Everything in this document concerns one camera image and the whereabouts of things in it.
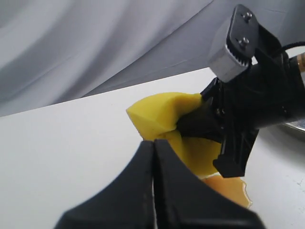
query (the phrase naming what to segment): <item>robotic arm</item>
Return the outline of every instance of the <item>robotic arm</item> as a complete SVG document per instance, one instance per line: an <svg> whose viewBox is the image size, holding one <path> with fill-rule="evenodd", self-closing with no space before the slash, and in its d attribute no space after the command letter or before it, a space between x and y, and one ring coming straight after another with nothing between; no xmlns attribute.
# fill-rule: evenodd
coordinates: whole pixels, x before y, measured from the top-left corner
<svg viewBox="0 0 305 229"><path fill-rule="evenodd" d="M223 177L244 176L260 128L305 118L305 54L285 52L300 45L282 47L243 5L216 33L209 58L217 78L201 92L204 104L180 118L177 129L222 143L213 165Z"/></svg>

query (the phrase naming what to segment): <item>white table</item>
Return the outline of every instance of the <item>white table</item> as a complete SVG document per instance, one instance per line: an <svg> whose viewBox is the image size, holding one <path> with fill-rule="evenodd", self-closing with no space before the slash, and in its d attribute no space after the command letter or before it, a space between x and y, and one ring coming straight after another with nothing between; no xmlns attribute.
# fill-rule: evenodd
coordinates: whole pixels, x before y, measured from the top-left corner
<svg viewBox="0 0 305 229"><path fill-rule="evenodd" d="M108 185L141 138L125 109L161 92L200 92L209 69L0 118L0 228L51 229ZM251 153L247 192L269 229L305 225L305 143L275 127Z"/></svg>

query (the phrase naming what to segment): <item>orange liquid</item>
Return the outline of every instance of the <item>orange liquid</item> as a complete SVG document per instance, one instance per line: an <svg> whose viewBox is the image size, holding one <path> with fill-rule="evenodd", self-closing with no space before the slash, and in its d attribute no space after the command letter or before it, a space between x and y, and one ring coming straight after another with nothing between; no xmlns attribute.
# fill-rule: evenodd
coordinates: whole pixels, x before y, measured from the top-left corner
<svg viewBox="0 0 305 229"><path fill-rule="evenodd" d="M251 201L245 190L246 183L239 177L223 178L221 175L213 175L202 181L229 200L245 208L250 207Z"/></svg>

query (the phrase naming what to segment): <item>cable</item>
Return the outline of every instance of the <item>cable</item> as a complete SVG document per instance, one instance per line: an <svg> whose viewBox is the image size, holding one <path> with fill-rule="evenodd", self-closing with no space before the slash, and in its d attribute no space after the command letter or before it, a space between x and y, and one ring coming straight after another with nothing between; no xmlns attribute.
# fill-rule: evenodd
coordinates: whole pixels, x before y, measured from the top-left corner
<svg viewBox="0 0 305 229"><path fill-rule="evenodd" d="M285 52L286 50L288 49L292 49L292 48L295 48L295 47L300 47L300 46L305 46L305 42L295 42L295 43L291 43L291 44L288 44L288 45L284 45L282 48L279 48L278 50L276 50L272 56L273 57L276 57L277 55Z"/></svg>

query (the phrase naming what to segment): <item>gray fabric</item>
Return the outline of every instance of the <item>gray fabric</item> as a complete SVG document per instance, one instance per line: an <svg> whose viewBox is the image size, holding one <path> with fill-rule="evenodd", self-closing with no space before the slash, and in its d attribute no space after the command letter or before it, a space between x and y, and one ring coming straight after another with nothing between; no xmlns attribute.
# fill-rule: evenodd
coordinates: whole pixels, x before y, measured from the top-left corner
<svg viewBox="0 0 305 229"><path fill-rule="evenodd" d="M283 44L305 38L303 0L27 3L23 14L16 4L19 20L6 17L0 28L0 116L204 68L238 3Z"/></svg>

